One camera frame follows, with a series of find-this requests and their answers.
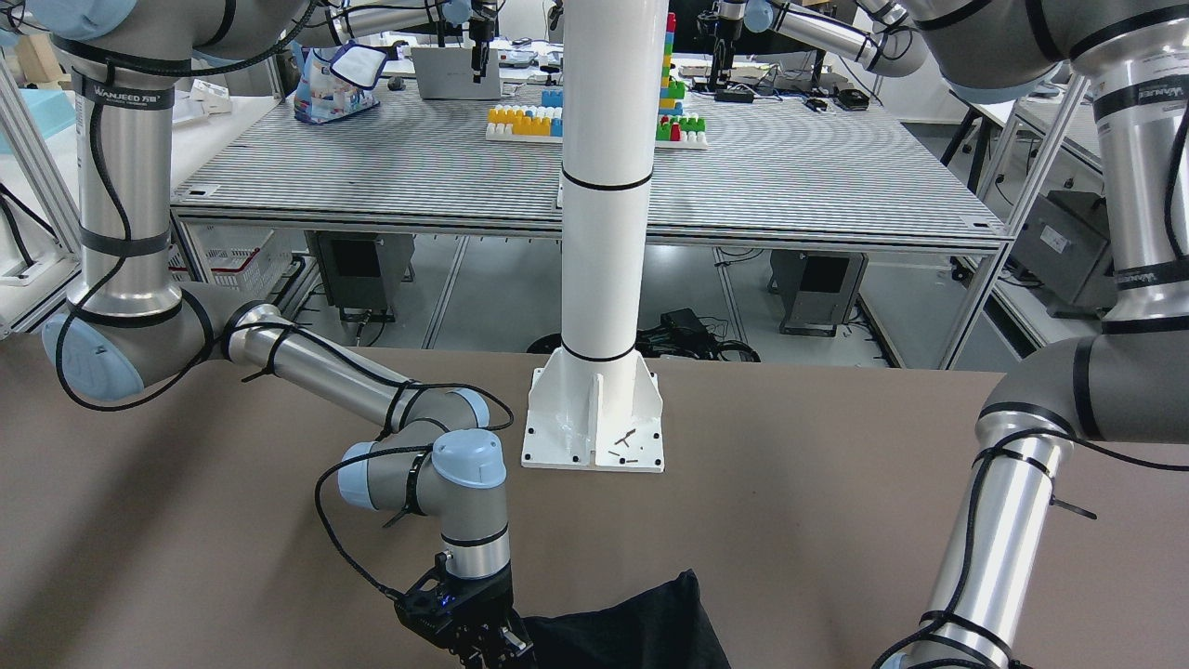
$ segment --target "black cloth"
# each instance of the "black cloth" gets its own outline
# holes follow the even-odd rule
[[[524,624],[537,669],[730,669],[693,572],[605,611]]]

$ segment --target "brown tabletop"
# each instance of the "brown tabletop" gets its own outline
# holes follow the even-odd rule
[[[371,349],[524,414],[541,359]],[[654,361],[662,475],[524,471],[505,431],[518,610],[617,604],[684,569],[735,667],[863,668],[916,627],[995,375]],[[333,551],[313,485],[375,429],[276,379],[209,364],[158,402],[88,414],[37,340],[0,342],[0,667],[449,668]],[[1175,448],[1147,457],[1189,461]],[[1049,669],[1183,667],[1189,480],[1077,453],[1017,640]],[[328,511],[407,587],[436,524]]]

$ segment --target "ribbed metal tabletop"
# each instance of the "ribbed metal tabletop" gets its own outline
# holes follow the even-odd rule
[[[1017,105],[1015,113],[1020,120],[1048,134],[1052,121],[1057,118],[1061,105],[1057,102],[1039,102],[1024,99]],[[1102,171],[1102,152],[1099,147],[1099,128],[1094,124],[1094,111],[1089,105],[1078,105],[1065,132],[1065,147],[1082,158],[1088,165]]]
[[[539,103],[523,87],[510,103]],[[321,127],[279,105],[175,193],[189,222],[556,236],[561,146],[484,139],[491,102],[422,101],[416,84]],[[653,240],[996,250],[995,215],[882,108],[693,96],[709,151],[656,152]]]

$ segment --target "white pole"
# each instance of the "white pole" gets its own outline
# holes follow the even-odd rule
[[[634,351],[665,52],[660,0],[566,4],[559,349],[522,465],[661,472],[661,399]]]

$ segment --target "gray floor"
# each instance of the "gray floor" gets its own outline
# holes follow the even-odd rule
[[[935,154],[952,126],[910,126]],[[962,179],[971,156],[958,152],[950,169]],[[1001,185],[1015,194],[1021,173]],[[988,206],[1006,216],[1006,197],[993,190]],[[738,252],[740,248],[730,250]],[[419,235],[413,282],[403,283],[396,322],[367,324],[359,343],[394,348],[524,352],[539,337],[561,328],[561,246],[526,239]],[[940,356],[954,314],[964,295],[949,277],[949,258],[877,254],[870,258],[861,294],[906,367],[930,368]],[[768,253],[725,266],[705,246],[649,246],[640,304],[640,324],[659,323],[668,310],[692,308],[713,320],[723,339],[742,340],[765,362],[887,367],[885,352],[863,324],[841,327],[835,337],[797,337],[778,330],[779,296],[767,290]],[[344,345],[357,343],[358,326],[344,324],[321,290],[307,299],[300,320]],[[863,321],[857,309],[854,317]],[[982,317],[960,361],[962,370],[1001,372],[1018,359],[1001,334]]]

